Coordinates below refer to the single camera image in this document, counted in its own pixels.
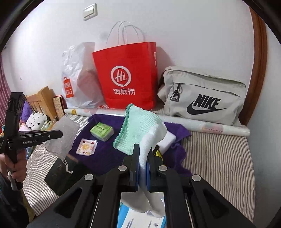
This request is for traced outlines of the person's left hand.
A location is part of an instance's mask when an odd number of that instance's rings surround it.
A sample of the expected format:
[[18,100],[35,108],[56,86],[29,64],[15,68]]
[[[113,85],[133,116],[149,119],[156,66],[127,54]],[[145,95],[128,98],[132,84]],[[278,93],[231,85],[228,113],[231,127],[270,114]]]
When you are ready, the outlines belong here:
[[26,149],[17,151],[17,163],[14,164],[10,158],[1,154],[1,174],[5,179],[8,179],[8,169],[12,170],[12,178],[17,182],[23,182],[27,176],[27,160]]

